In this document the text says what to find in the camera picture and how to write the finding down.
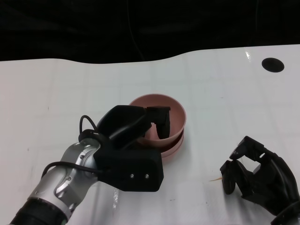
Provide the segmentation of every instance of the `small debris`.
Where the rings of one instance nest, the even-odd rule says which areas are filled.
[[[217,178],[215,180],[210,180],[210,181],[216,181],[216,180],[221,180],[221,179],[222,179],[222,177],[219,177],[219,178]]]

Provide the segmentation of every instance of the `table surface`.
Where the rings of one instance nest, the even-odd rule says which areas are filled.
[[[187,113],[185,139],[155,193],[96,183],[68,225],[267,225],[274,218],[225,195],[220,167],[246,135],[282,156],[300,183],[300,45],[189,52],[139,63],[44,59],[0,62],[0,224],[9,224],[45,166],[77,142],[79,118],[95,122],[138,96],[167,94]],[[271,73],[262,60],[285,69]],[[247,169],[257,164],[242,159]]]

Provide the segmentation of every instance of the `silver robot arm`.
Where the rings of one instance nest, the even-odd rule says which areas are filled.
[[[61,161],[97,169],[93,154],[99,148],[96,140],[83,139],[71,145]],[[97,181],[97,175],[91,172],[56,166],[42,177],[11,224],[63,225]]]

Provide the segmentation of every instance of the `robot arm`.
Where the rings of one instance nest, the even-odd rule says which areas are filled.
[[[118,105],[97,127],[83,116],[79,142],[65,151],[60,162],[45,168],[41,181],[11,224],[64,225],[97,181],[123,191],[157,191],[164,177],[160,152],[141,149],[136,140],[152,122],[160,138],[168,137],[169,110]],[[84,118],[94,130],[82,131]]]
[[[248,171],[238,161],[242,156],[257,161],[260,165]],[[242,198],[259,204],[277,216],[272,225],[298,225],[300,196],[296,179],[277,154],[267,150],[263,144],[246,136],[220,168],[223,189],[231,194],[238,185]]]

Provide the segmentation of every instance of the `black background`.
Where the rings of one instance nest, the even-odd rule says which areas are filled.
[[[3,0],[0,60],[115,63],[299,44],[299,11],[299,0]]]

